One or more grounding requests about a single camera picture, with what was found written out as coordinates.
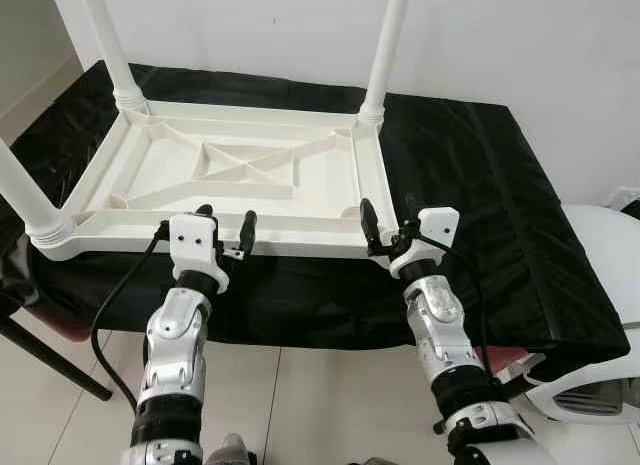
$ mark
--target black metal leg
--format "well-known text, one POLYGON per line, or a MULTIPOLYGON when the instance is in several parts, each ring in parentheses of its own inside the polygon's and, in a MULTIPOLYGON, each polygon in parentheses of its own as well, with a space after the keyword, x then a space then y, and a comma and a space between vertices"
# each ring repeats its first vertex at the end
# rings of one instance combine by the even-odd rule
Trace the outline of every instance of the black metal leg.
POLYGON ((89 375, 76 367, 69 360, 58 354, 55 350, 42 342, 35 335, 22 328, 10 317, 0 314, 0 335, 5 336, 13 343, 26 350, 31 355, 46 363, 58 373, 61 373, 76 385, 95 395, 100 400, 107 401, 111 398, 111 391, 96 382, 89 375))

